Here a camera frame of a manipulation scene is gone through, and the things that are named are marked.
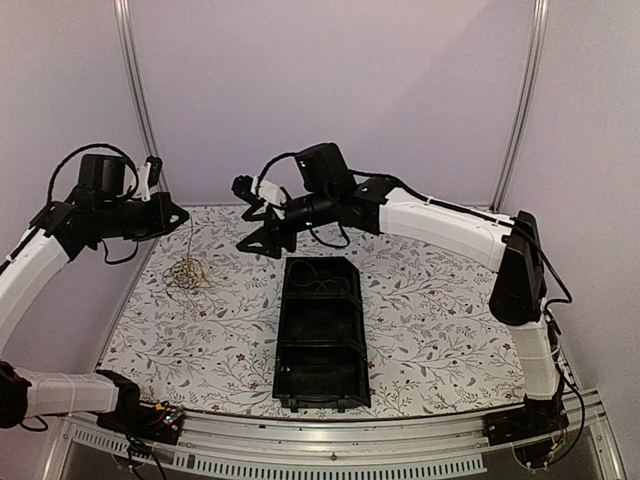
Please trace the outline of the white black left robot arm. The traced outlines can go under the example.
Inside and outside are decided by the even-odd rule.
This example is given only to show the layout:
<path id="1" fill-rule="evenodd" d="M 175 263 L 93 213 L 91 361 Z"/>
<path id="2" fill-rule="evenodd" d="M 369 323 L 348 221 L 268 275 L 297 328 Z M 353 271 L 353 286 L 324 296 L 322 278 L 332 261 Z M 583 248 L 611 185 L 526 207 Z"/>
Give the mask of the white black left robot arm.
<path id="1" fill-rule="evenodd" d="M 60 170 L 51 176 L 44 206 L 18 244 L 1 261 L 1 345 L 6 347 L 25 314 L 51 284 L 86 251 L 109 239 L 140 246 L 174 232 L 189 219 L 170 193 L 159 188 L 163 162 L 147 157 L 136 165 L 123 151 L 91 144 L 79 158 L 76 183 L 55 196 Z M 96 415 L 99 426 L 132 436 L 156 438 L 179 430 L 176 409 L 141 400 L 139 386 L 109 370 L 87 373 L 37 371 L 1 362 L 1 426 L 47 430 L 47 418 Z"/>

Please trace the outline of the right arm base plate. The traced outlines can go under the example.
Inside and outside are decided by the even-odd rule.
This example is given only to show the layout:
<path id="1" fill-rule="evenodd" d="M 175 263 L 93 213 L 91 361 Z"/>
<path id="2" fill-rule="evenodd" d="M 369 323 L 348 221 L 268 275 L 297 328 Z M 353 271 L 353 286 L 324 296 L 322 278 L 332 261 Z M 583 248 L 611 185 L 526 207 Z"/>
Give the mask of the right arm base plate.
<path id="1" fill-rule="evenodd" d="M 525 398 L 522 407 L 485 415 L 482 434 L 494 446 L 549 434 L 568 426 L 562 401 Z"/>

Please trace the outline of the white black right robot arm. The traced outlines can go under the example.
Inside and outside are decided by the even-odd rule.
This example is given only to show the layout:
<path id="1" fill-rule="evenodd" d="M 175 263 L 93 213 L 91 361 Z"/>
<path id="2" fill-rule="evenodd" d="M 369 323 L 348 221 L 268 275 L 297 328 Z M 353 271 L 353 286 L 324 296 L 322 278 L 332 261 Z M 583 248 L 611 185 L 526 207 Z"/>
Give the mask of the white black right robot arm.
<path id="1" fill-rule="evenodd" d="M 337 224 L 422 241 L 483 265 L 497 275 L 489 309 L 510 332 L 525 382 L 523 408 L 490 416 L 489 426 L 518 427 L 527 436 L 568 427 L 562 402 L 568 383 L 558 365 L 560 330 L 545 279 L 555 270 L 532 214 L 484 213 L 420 194 L 393 175 L 349 168 L 332 142 L 288 156 L 301 173 L 307 191 L 302 197 L 291 198 L 268 181 L 268 166 L 256 176 L 234 179 L 232 192 L 249 205 L 244 220 L 262 224 L 238 243 L 240 251 L 278 258 L 295 251 L 298 233 Z"/>

